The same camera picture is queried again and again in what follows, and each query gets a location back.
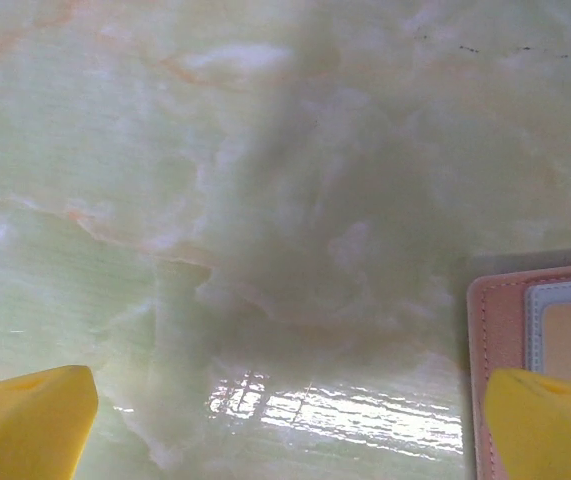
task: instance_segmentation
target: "yellow object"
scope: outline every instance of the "yellow object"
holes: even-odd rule
[[[571,479],[571,383],[496,370],[485,418],[510,480]]]
[[[0,382],[0,480],[67,480],[98,409],[89,368]]]

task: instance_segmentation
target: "marble surface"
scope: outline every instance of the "marble surface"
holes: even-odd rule
[[[0,379],[93,368],[78,479],[471,477],[470,261],[557,249],[571,3],[0,0]]]

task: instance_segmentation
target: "pink leather wallet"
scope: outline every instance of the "pink leather wallet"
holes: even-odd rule
[[[571,282],[571,267],[481,277],[468,290],[472,401],[479,480],[509,480],[483,418],[487,381],[496,368],[526,368],[526,292],[535,285],[561,282]]]

